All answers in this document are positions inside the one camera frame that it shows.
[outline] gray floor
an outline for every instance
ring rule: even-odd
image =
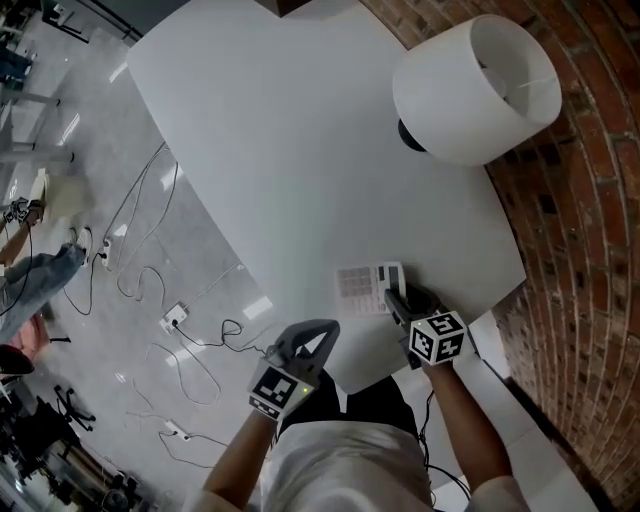
[[[89,211],[70,221],[36,227],[34,252],[56,251],[70,223],[91,226],[95,252],[127,191],[163,141],[128,71],[122,67],[127,49],[118,41],[97,30],[91,43],[84,45],[34,21],[21,48],[25,46],[38,53],[27,89],[59,96],[62,104],[44,110],[34,104],[18,104],[14,110],[15,139],[57,144],[66,131],[66,143],[75,152],[75,161],[47,169],[52,174],[85,179],[93,201]],[[167,69],[167,80],[179,77]],[[71,131],[69,127],[76,118]],[[171,154],[163,153],[149,172],[133,223],[128,225],[133,197],[116,219],[109,233],[116,249],[122,236],[114,233],[127,231],[121,267],[162,214],[174,164]],[[28,194],[38,167],[19,164],[11,176],[5,169],[1,177],[8,183],[5,202]],[[243,309],[263,294],[236,262],[236,255],[189,182],[180,176],[166,218],[120,276],[122,289],[133,294],[141,269],[152,266],[164,281],[164,304],[160,281],[151,272],[142,277],[144,297],[137,302],[118,291],[117,272],[108,272],[96,261],[91,314],[79,315],[64,295],[58,294],[51,302],[55,315],[51,334],[66,333],[72,343],[49,346],[37,360],[36,372],[26,379],[31,390],[46,400],[52,399],[55,384],[72,386],[80,403],[97,416],[94,432],[76,428],[83,444],[99,454],[96,456],[100,460],[112,461],[113,465],[105,463],[107,468],[115,465],[135,474],[156,492],[159,502],[166,502],[166,509],[179,505],[187,489],[200,485],[208,470],[170,458],[158,438],[159,431],[167,430],[162,419],[127,414],[151,412],[134,389],[133,380],[152,404],[153,414],[173,420],[186,431],[225,443],[231,440],[249,411],[245,389],[257,352],[235,354],[226,348],[199,350],[187,345],[194,352],[199,350],[196,355],[217,380],[221,388],[218,393],[216,385],[181,345],[181,341],[188,342],[165,334],[158,321],[176,302],[188,302],[226,269],[233,268],[189,307],[189,318],[182,327],[194,338],[219,343],[222,321],[233,318],[245,326],[244,333],[234,339],[237,346],[265,328],[256,343],[269,344],[282,325],[273,309],[253,321],[243,314]],[[88,308],[89,278],[90,270],[81,269],[67,287],[69,296],[83,310]],[[181,391],[174,359],[152,343],[178,353],[184,388],[193,400],[215,403],[207,406],[190,402]],[[206,440],[185,443],[170,439],[168,444],[175,457],[202,465],[213,465],[222,451]]]

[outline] lamp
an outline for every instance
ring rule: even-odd
[[[549,126],[562,94],[553,64],[501,16],[462,23],[411,49],[393,76],[400,136],[459,165],[484,165]]]

